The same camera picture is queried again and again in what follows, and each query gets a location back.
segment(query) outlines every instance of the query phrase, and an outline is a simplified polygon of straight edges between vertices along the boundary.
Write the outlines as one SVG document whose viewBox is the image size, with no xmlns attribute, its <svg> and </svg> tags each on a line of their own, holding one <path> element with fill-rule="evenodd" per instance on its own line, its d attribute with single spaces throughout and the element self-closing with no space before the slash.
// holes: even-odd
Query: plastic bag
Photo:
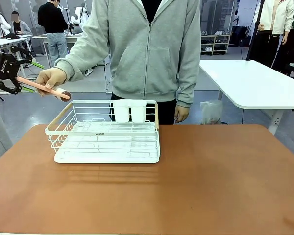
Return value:
<svg viewBox="0 0 294 235">
<path fill-rule="evenodd" d="M 211 100 L 200 103 L 202 113 L 202 125 L 222 124 L 221 116 L 223 112 L 223 103 L 221 100 Z"/>
</svg>

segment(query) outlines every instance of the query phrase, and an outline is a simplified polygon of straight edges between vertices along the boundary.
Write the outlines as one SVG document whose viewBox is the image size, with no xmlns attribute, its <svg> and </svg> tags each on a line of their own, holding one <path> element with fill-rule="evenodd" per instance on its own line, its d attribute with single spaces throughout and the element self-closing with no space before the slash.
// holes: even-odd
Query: black shirt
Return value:
<svg viewBox="0 0 294 235">
<path fill-rule="evenodd" d="M 16 33 L 16 31 L 21 31 L 21 21 L 16 23 L 15 21 L 13 22 L 13 28 L 14 28 L 14 33 Z"/>
<path fill-rule="evenodd" d="M 153 19 L 155 18 L 155 15 L 157 13 L 157 10 L 160 6 L 162 0 L 142 0 L 142 3 L 144 5 L 147 18 L 149 22 L 151 23 Z"/>
<path fill-rule="evenodd" d="M 69 28 L 61 10 L 50 2 L 39 7 L 38 24 L 45 28 L 46 33 L 63 33 Z"/>
</svg>

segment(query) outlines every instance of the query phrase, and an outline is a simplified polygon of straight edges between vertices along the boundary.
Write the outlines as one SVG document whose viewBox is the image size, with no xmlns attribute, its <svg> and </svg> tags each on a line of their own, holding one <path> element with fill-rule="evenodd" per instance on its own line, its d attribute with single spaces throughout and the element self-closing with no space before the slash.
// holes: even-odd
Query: person's left hand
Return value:
<svg viewBox="0 0 294 235">
<path fill-rule="evenodd" d="M 175 108 L 175 123 L 178 124 L 180 122 L 183 122 L 187 119 L 188 115 L 190 114 L 190 108 L 185 108 L 182 106 L 176 106 Z"/>
<path fill-rule="evenodd" d="M 285 35 L 282 40 L 282 45 L 285 45 L 287 41 L 288 41 L 288 36 Z"/>
</svg>

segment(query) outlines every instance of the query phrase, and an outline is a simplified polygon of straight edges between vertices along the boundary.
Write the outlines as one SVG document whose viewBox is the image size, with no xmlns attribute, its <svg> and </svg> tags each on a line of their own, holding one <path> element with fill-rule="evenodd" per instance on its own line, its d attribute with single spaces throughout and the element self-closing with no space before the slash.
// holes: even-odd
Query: person's right hand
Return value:
<svg viewBox="0 0 294 235">
<path fill-rule="evenodd" d="M 264 31 L 265 30 L 264 25 L 262 23 L 258 26 L 258 30 L 259 31 Z"/>
<path fill-rule="evenodd" d="M 48 70 L 42 70 L 39 73 L 39 76 L 36 80 L 38 84 L 44 85 L 48 89 L 52 89 L 53 87 L 62 85 L 67 79 L 67 75 L 64 71 L 58 68 L 51 68 Z M 41 96 L 45 96 L 50 94 L 48 92 L 37 89 Z"/>
</svg>

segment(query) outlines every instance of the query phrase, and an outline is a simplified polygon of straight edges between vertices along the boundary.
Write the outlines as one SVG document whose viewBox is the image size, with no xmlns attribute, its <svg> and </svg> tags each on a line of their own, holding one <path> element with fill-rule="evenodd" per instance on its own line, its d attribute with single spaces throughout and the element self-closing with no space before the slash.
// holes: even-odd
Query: shoe rack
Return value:
<svg viewBox="0 0 294 235">
<path fill-rule="evenodd" d="M 202 35 L 201 51 L 202 55 L 227 54 L 229 49 L 231 35 Z M 207 47 L 211 47 L 212 51 L 205 51 Z"/>
</svg>

